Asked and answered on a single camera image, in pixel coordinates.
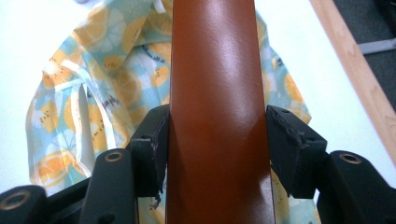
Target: wooden edge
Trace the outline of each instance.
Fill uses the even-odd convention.
[[[310,0],[353,88],[396,165],[396,114],[333,0]]]

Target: fabric with lemon print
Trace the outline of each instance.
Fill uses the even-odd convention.
[[[153,0],[104,1],[44,64],[26,133],[31,181],[48,194],[89,177],[100,153],[125,147],[149,110],[169,103],[173,1],[162,4],[159,13]],[[257,28],[264,102],[308,122],[304,99],[259,16]],[[273,190],[277,223],[317,223],[312,201],[289,199],[276,175]],[[158,206],[139,198],[141,223],[165,222],[166,181],[160,196]]]

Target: brown leather strap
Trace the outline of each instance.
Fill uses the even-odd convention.
[[[253,0],[175,0],[167,223],[274,223]]]

